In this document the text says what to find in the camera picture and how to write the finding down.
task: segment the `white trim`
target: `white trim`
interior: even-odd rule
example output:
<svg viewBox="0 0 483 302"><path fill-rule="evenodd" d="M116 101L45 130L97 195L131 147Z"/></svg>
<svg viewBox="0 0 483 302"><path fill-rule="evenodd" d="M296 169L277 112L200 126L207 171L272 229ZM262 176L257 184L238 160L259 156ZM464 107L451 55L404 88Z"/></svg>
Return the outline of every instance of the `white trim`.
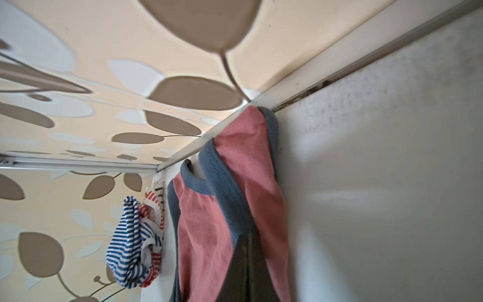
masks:
<svg viewBox="0 0 483 302"><path fill-rule="evenodd" d="M463 2L465 1L398 0L262 93L250 105L274 108ZM245 108L246 106L159 164L158 170L199 151Z"/></svg>
<svg viewBox="0 0 483 302"><path fill-rule="evenodd" d="M91 172L156 173L156 165L71 159L2 157L0 169L45 169Z"/></svg>

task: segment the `neckline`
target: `neckline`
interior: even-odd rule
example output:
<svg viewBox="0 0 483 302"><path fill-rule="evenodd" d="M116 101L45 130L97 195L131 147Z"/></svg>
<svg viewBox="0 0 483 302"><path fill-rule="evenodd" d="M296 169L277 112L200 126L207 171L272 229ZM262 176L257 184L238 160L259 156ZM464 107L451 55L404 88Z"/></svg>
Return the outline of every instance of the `neckline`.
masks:
<svg viewBox="0 0 483 302"><path fill-rule="evenodd" d="M193 164L186 159L181 165L181 177L185 185L198 194L213 195L206 179L202 179L193 174Z"/></svg>

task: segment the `blue ribbed trim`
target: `blue ribbed trim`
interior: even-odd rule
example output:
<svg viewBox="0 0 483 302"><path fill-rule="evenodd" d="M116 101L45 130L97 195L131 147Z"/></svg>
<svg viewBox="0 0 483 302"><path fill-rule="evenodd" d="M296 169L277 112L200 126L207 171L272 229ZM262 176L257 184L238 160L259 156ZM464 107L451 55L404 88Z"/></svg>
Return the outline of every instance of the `blue ribbed trim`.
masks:
<svg viewBox="0 0 483 302"><path fill-rule="evenodd" d="M173 220L174 241L176 244L176 271L174 272L173 292L171 293L170 302L181 301L180 279L178 275L178 223L180 221L181 210L180 202L176 191L174 190L173 181L168 185L168 206L170 207L171 219Z"/></svg>
<svg viewBox="0 0 483 302"><path fill-rule="evenodd" d="M278 158L278 121L275 113L265 107L258 107L258 110L263 114L267 121L267 128L269 132L270 155L272 158L272 165L275 180L277 180L277 158Z"/></svg>
<svg viewBox="0 0 483 302"><path fill-rule="evenodd" d="M200 151L199 163L218 200L235 245L239 235L256 230L245 194L216 151L214 139L209 140Z"/></svg>
<svg viewBox="0 0 483 302"><path fill-rule="evenodd" d="M213 191L206 179L198 178L193 174L193 164L189 159L186 159L181 165L180 173L183 182L188 188L199 194L213 195Z"/></svg>

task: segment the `floral wallpaper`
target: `floral wallpaper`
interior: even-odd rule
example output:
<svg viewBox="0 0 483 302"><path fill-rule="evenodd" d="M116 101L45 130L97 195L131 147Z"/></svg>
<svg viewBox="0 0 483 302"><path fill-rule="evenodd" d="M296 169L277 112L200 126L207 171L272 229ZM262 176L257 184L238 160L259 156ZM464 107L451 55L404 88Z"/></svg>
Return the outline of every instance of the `floral wallpaper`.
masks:
<svg viewBox="0 0 483 302"><path fill-rule="evenodd" d="M0 152L159 163L393 0L0 0Z"/></svg>
<svg viewBox="0 0 483 302"><path fill-rule="evenodd" d="M105 262L126 196L152 175L61 170L0 171L2 301L138 302Z"/></svg>

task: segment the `red and white striped cloth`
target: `red and white striped cloth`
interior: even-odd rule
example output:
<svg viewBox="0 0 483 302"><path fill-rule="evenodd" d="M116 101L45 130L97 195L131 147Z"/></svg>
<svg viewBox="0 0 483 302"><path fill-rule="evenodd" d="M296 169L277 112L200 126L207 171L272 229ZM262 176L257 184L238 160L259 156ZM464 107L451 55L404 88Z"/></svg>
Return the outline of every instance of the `red and white striped cloth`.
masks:
<svg viewBox="0 0 483 302"><path fill-rule="evenodd" d="M139 206L139 217L148 218L153 221L161 233L164 233L164 180L155 185L154 191L146 189L145 198ZM149 247L151 250L151 270L148 277L139 285L142 288L148 287L157 277L161 267L161 249L158 247Z"/></svg>

